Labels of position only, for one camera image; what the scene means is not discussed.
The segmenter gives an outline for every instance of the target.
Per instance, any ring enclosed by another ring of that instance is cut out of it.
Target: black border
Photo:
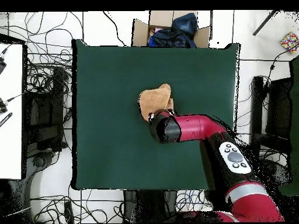
[[[22,64],[23,64],[23,71],[22,71],[22,92],[25,92],[27,90],[27,45],[25,44],[24,40],[20,40],[18,38],[13,38],[10,36],[7,36],[5,34],[0,34],[0,43],[2,44],[21,44],[22,45]],[[25,121],[26,121],[26,113],[24,112],[24,106],[25,106],[25,98],[22,97],[22,154],[21,154],[21,179],[26,178],[26,164],[27,164],[27,132],[25,130]]]
[[[77,44],[72,40],[72,179],[71,187],[76,188],[77,181]]]

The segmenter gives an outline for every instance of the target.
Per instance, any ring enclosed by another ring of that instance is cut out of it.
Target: cardboard box
[[[147,46],[149,30],[171,27],[174,19],[188,13],[194,13],[197,17],[197,10],[151,10],[149,12],[150,17],[148,24],[134,19],[131,46]],[[208,48],[210,41],[210,26],[198,29],[194,35],[193,41],[197,48]]]

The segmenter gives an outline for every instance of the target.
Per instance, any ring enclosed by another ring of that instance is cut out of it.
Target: circular button
[[[228,154],[227,159],[230,162],[243,162],[243,156],[238,152],[231,152]]]

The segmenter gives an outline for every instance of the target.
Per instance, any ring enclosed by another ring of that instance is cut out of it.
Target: floor
[[[282,53],[284,48],[280,45],[280,40],[284,36],[293,31],[299,33],[298,14],[289,12],[280,12],[272,17],[264,28],[256,35],[252,33],[263,22],[270,10],[214,10],[213,11],[213,39],[210,41],[211,48],[224,48],[227,44],[240,43],[241,54],[239,62],[239,101],[245,100],[250,97],[249,84],[254,76],[264,75],[268,76],[270,66],[276,55]],[[9,14],[9,35],[20,39],[27,40],[27,31],[25,25],[25,18],[27,13],[10,13]],[[28,21],[33,13],[27,15]],[[111,11],[109,15],[114,20],[120,39],[125,45],[131,45],[131,32],[133,19],[139,19],[148,23],[149,11],[131,11],[131,12],[116,12]],[[206,27],[210,24],[210,11],[198,11],[199,27]],[[0,14],[0,33],[8,33],[8,19],[5,14]],[[59,26],[59,30],[53,30],[54,27]],[[99,45],[116,45],[122,46],[123,44],[117,39],[116,28],[114,24],[102,12],[45,12],[42,14],[38,12],[33,15],[27,25],[27,29],[32,33],[31,40],[36,43],[48,43],[46,47],[40,44],[44,50],[48,50],[51,54],[60,54],[64,50],[62,56],[69,57],[71,54],[71,39],[84,39],[89,46]],[[36,48],[33,43],[28,43],[28,50],[30,59],[34,62],[45,62],[44,56],[41,58],[34,55],[34,53],[43,53],[41,48]],[[290,76],[288,61],[296,57],[298,54],[285,53],[279,57],[275,64],[275,69],[272,71],[271,80],[285,78]],[[66,102],[67,107],[71,106],[71,98]],[[249,127],[250,127],[250,100],[240,102],[238,104],[238,121],[237,131],[243,133],[239,137],[249,142]],[[266,115],[263,116],[263,129],[265,129]],[[72,127],[72,120],[70,119],[65,128]],[[72,148],[72,135],[71,130],[65,130],[65,139]],[[123,192],[121,190],[82,190],[75,191],[69,189],[69,182],[72,176],[72,156],[71,150],[64,149],[60,153],[58,162],[45,169],[44,171],[36,174],[31,187],[30,197],[32,199],[32,215],[35,216],[41,211],[43,207],[49,204],[51,200],[57,202],[58,209],[63,212],[64,206],[59,199],[63,195],[68,195],[78,205],[86,207],[88,200],[88,209],[90,211],[101,209],[107,214],[110,219],[115,216],[114,210],[119,207],[123,200]],[[182,198],[186,194],[194,202],[198,201],[198,194],[200,199],[204,200],[201,191],[182,191],[183,193],[178,196],[178,208],[185,200]],[[74,215],[80,214],[80,207],[75,204],[72,205]],[[190,210],[192,207],[187,208],[186,205],[183,210]],[[211,210],[205,203],[196,204],[195,209]],[[104,222],[106,217],[103,211],[94,211],[93,217],[98,222]],[[96,221],[88,214],[82,213],[82,223],[95,223]],[[50,216],[46,213],[41,214],[39,221],[50,220]],[[119,216],[114,217],[110,223],[120,223],[122,218]]]

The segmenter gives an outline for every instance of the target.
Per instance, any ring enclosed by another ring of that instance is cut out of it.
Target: black pole
[[[250,144],[255,148],[254,155],[259,157],[260,142],[258,136],[262,132],[262,110],[263,110],[263,77],[255,76],[252,81],[251,96],[251,140]]]
[[[210,27],[211,27],[211,33],[210,33],[210,40],[213,38],[213,11],[210,11]]]
[[[263,21],[263,23],[258,27],[258,29],[255,30],[255,32],[252,34],[253,36],[256,36],[260,29],[263,28],[263,26],[268,22],[268,20],[271,19],[271,17],[276,13],[276,10],[271,11],[267,18]]]

